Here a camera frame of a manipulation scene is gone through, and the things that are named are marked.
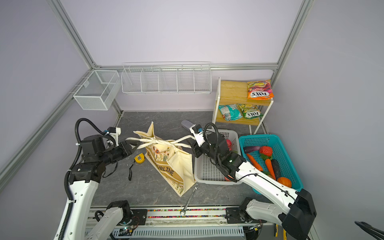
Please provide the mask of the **cream floral tote bag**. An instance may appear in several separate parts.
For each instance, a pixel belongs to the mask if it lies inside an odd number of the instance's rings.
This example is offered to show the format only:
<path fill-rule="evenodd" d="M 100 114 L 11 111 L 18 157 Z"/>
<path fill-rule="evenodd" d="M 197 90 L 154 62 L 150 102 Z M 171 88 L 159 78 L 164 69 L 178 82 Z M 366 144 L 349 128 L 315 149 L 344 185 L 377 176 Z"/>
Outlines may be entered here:
<path fill-rule="evenodd" d="M 191 146 L 183 143 L 184 140 L 195 140 L 191 135 L 177 140 L 163 140 L 155 135 L 154 123 L 148 131 L 135 131 L 138 138 L 127 138 L 127 141 L 140 143 L 139 149 L 145 149 L 145 158 L 157 169 L 165 181 L 181 197 L 195 185 L 193 173 L 193 156 L 185 148 Z"/>

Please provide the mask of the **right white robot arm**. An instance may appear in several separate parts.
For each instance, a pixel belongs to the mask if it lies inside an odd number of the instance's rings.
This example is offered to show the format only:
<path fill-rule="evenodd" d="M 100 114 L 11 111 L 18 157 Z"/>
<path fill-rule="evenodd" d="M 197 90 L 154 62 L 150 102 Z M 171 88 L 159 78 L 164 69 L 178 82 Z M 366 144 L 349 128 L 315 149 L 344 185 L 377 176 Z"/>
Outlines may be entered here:
<path fill-rule="evenodd" d="M 299 192 L 268 177 L 243 156 L 230 151 L 227 142 L 216 134 L 194 133 L 191 148 L 195 157 L 207 156 L 212 164 L 230 181 L 245 183 L 257 190 L 270 204 L 246 199 L 239 214 L 246 222 L 265 220 L 280 225 L 296 240 L 309 239 L 317 216 L 312 195 L 305 189 Z"/>

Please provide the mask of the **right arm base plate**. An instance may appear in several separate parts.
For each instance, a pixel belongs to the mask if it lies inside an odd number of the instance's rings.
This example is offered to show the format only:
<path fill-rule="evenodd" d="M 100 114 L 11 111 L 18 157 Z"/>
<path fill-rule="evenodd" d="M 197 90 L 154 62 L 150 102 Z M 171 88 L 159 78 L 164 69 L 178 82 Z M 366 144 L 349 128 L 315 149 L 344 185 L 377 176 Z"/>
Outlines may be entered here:
<path fill-rule="evenodd" d="M 226 208 L 225 219 L 228 224 L 260 224 L 266 223 L 265 220 L 255 220 L 252 219 L 245 210 L 240 209 L 239 207 L 229 207 Z"/>

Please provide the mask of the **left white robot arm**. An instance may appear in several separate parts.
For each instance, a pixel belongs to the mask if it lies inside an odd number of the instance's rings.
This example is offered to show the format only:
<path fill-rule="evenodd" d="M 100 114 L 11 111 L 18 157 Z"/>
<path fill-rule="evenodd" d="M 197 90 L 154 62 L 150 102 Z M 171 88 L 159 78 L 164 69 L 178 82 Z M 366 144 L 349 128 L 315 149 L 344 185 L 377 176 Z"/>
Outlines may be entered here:
<path fill-rule="evenodd" d="M 138 144 L 122 141 L 116 144 L 111 136 L 93 135 L 79 142 L 83 162 L 74 165 L 65 176 L 66 207 L 56 240 L 106 240 L 118 224 L 130 224 L 133 213 L 128 201 L 115 201 L 96 226 L 86 234 L 91 204 L 104 177 L 106 167 L 130 156 Z"/>

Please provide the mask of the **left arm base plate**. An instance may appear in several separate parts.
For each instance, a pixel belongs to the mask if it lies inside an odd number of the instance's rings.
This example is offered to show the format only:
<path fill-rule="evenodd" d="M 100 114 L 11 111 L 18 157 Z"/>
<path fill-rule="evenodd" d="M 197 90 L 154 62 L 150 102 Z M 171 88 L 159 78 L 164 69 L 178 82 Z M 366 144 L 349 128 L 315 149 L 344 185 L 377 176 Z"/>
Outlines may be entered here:
<path fill-rule="evenodd" d="M 131 210 L 131 218 L 123 218 L 117 226 L 144 226 L 146 224 L 147 214 L 147 209 L 133 209 Z"/>

